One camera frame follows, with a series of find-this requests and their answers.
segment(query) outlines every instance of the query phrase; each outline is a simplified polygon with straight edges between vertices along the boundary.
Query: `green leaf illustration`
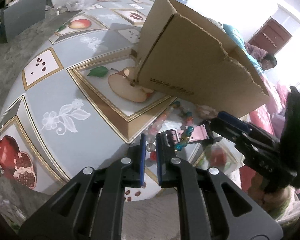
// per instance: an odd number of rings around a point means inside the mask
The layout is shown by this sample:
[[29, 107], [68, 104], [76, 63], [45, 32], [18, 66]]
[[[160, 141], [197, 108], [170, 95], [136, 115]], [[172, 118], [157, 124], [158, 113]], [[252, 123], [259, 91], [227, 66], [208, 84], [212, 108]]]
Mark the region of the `green leaf illustration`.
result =
[[57, 32], [61, 32], [61, 31], [64, 30], [66, 27], [67, 27], [67, 25], [62, 25], [62, 26], [57, 30]]
[[90, 70], [90, 73], [88, 76], [93, 76], [93, 77], [104, 77], [108, 73], [108, 69], [104, 66], [99, 66], [95, 67]]

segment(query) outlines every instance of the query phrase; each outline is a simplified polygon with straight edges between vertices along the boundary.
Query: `blue gripper pad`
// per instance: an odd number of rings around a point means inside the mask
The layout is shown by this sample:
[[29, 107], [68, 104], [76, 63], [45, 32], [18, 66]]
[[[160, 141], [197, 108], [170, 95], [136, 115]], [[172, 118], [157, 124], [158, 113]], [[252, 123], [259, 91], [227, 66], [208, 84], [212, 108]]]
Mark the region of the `blue gripper pad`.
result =
[[155, 150], [157, 152], [157, 176], [158, 176], [158, 185], [162, 185], [162, 168], [161, 168], [161, 159], [162, 159], [162, 148], [159, 147], [161, 143], [160, 137], [157, 134], [155, 137]]
[[145, 181], [145, 166], [146, 166], [146, 135], [141, 134], [140, 139], [141, 159], [140, 159], [140, 183], [143, 186]]
[[246, 134], [250, 133], [250, 127], [247, 123], [241, 121], [240, 119], [234, 117], [233, 115], [231, 115], [225, 111], [219, 112], [218, 118], [229, 123], [230, 125], [236, 127], [237, 129], [245, 132]]

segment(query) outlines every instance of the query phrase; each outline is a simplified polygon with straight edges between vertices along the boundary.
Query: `table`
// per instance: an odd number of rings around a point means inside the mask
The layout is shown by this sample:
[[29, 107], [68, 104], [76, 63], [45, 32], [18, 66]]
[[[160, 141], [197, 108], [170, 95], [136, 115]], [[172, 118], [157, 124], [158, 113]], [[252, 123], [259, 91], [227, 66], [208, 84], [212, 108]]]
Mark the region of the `table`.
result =
[[[100, 0], [42, 44], [2, 109], [0, 173], [52, 195], [84, 167], [107, 167], [139, 143], [143, 130], [176, 100], [141, 87], [136, 91], [127, 79], [135, 70], [141, 26], [150, 8], [136, 0]], [[199, 124], [195, 106], [179, 101]], [[181, 124], [175, 110], [161, 131]], [[126, 201], [160, 192], [149, 155], [145, 187], [127, 188]], [[200, 144], [188, 145], [179, 156], [195, 164], [203, 156]], [[240, 153], [230, 158], [229, 171], [242, 165]]]

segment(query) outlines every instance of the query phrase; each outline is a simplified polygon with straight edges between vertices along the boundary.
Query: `blue pillow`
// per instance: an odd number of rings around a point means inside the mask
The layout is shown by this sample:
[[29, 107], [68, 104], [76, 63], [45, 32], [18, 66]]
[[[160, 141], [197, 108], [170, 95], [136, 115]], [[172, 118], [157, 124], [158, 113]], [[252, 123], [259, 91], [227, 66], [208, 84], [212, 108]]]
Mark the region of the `blue pillow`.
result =
[[238, 32], [236, 28], [229, 24], [223, 24], [223, 29], [225, 30], [226, 34], [243, 50], [243, 52], [247, 55], [248, 59], [253, 64], [254, 68], [257, 70], [259, 75], [263, 74], [263, 70], [260, 67], [258, 61], [253, 58], [251, 55], [248, 54], [246, 48], [244, 47], [244, 39], [242, 38], [241, 34]]

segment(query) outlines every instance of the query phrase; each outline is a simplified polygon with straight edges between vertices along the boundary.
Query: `cardboard box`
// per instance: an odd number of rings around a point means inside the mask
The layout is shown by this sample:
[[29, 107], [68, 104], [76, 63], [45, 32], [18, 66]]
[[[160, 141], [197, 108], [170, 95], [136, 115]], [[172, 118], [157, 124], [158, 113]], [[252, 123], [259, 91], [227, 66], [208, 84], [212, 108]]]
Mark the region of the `cardboard box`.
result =
[[269, 95], [245, 53], [208, 19], [175, 0], [155, 0], [141, 29], [137, 82], [241, 117]]

